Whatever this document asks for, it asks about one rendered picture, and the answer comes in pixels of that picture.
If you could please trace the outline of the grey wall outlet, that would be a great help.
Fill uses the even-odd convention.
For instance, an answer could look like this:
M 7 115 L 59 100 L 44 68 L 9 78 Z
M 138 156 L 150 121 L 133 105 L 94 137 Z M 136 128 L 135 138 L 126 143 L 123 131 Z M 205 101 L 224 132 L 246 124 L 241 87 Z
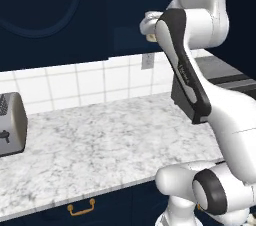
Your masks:
M 141 69 L 142 70 L 152 69 L 154 67 L 154 59 L 155 59 L 154 53 L 143 54 Z

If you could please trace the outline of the silver toaster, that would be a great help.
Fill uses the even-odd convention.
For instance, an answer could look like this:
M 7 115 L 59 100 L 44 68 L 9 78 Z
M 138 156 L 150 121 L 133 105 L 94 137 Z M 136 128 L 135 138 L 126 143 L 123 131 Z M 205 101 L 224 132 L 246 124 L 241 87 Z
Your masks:
M 25 149 L 28 119 L 18 92 L 0 94 L 0 157 Z

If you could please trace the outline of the navy wall cabinet door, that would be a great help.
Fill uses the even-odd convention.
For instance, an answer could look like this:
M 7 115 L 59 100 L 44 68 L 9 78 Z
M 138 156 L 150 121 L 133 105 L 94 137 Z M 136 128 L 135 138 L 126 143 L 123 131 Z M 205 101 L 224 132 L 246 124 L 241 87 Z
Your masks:
M 109 54 L 111 56 L 159 52 L 141 34 L 139 24 L 148 11 L 164 11 L 172 0 L 107 0 Z
M 107 58 L 105 0 L 0 0 L 0 72 Z

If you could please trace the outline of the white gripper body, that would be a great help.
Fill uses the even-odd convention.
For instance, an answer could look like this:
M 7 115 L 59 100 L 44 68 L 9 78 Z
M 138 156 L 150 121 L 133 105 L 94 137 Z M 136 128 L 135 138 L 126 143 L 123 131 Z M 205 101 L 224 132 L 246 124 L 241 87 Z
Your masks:
M 155 24 L 161 15 L 162 15 L 162 12 L 159 12 L 159 11 L 146 12 L 143 20 L 139 24 L 141 34 L 142 35 L 153 34 L 155 29 Z

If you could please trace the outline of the black and grey stove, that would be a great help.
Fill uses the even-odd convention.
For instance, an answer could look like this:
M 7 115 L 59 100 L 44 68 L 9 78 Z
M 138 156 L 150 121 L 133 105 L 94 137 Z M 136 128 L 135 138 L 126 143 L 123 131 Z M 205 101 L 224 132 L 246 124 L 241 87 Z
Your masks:
M 172 60 L 174 69 L 171 98 L 193 124 L 224 121 L 240 128 L 256 121 L 256 97 L 246 88 L 256 83 L 216 57 Z

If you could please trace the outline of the navy drawer front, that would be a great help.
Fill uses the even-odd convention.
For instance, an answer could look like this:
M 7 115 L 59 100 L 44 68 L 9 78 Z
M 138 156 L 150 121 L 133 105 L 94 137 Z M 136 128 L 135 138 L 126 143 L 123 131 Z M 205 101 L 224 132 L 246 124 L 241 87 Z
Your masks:
M 94 210 L 84 215 L 72 216 L 63 205 L 0 222 L 0 226 L 154 226 L 168 197 L 150 181 L 96 196 L 95 201 Z

